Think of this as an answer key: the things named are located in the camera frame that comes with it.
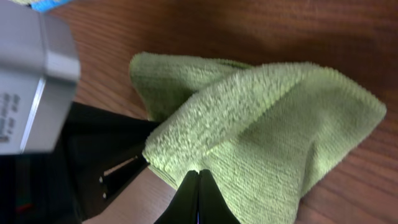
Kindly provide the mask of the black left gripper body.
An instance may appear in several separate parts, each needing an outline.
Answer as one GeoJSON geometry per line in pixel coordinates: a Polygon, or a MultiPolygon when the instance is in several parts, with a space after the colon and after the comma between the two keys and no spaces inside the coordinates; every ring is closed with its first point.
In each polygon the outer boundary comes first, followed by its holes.
{"type": "Polygon", "coordinates": [[[1,157],[2,223],[81,223],[99,215],[147,167],[157,123],[72,104],[51,153],[1,157]]]}

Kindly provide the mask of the green microfiber cloth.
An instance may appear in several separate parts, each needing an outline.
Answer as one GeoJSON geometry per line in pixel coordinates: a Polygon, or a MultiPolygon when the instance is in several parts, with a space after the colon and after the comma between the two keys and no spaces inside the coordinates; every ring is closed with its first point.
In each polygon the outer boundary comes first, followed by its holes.
{"type": "Polygon", "coordinates": [[[140,53],[129,74],[158,127],[143,152],[173,188],[208,169],[241,223],[293,223],[300,199],[367,138],[386,106],[314,63],[140,53]]]}

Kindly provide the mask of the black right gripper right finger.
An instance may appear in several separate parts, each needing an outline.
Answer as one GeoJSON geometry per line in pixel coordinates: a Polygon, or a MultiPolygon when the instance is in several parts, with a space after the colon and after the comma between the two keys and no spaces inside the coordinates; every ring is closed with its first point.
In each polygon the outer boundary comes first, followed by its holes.
{"type": "Polygon", "coordinates": [[[240,224],[227,206],[210,170],[201,170],[199,176],[199,224],[240,224]]]}

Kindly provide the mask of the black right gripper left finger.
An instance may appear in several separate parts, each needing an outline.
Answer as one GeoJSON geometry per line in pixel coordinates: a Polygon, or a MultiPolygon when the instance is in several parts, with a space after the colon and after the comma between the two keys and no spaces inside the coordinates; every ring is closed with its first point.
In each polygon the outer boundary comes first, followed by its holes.
{"type": "Polygon", "coordinates": [[[196,224],[198,222],[197,171],[188,171],[172,201],[154,224],[196,224]]]}

